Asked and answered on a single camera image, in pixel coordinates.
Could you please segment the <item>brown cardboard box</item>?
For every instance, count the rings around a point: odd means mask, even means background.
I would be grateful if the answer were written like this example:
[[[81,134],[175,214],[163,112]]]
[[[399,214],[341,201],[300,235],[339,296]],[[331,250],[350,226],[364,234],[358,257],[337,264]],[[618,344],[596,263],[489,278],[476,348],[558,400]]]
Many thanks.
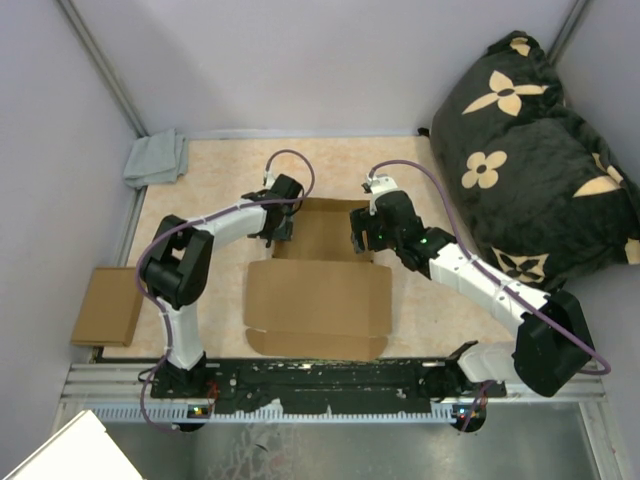
[[[371,361],[392,332],[392,271],[355,252],[349,214],[365,200],[311,198],[288,241],[248,266],[244,324],[265,356]]]

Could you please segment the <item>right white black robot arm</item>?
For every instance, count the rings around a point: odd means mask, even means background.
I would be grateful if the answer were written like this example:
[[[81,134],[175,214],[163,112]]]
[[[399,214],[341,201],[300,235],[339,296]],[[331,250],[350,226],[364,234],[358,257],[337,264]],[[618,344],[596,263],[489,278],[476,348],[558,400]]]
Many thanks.
[[[512,335],[510,342],[474,343],[459,353],[445,373],[452,393],[467,396],[483,381],[519,380],[552,397],[591,360],[593,341],[574,295],[527,286],[465,253],[453,235],[423,225],[406,192],[378,194],[349,218],[356,252],[393,251],[408,270],[452,288]]]

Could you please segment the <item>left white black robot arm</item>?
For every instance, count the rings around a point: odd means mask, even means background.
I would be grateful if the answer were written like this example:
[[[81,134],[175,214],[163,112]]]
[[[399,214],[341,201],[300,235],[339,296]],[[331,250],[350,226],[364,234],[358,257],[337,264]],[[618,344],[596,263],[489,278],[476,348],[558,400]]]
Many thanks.
[[[136,265],[138,286],[158,309],[165,333],[155,384],[173,394],[201,394],[207,385],[206,353],[200,339],[197,302],[207,285],[211,258],[245,237],[291,238],[292,217],[304,187],[287,175],[268,175],[265,188],[236,203],[191,220],[164,217]]]

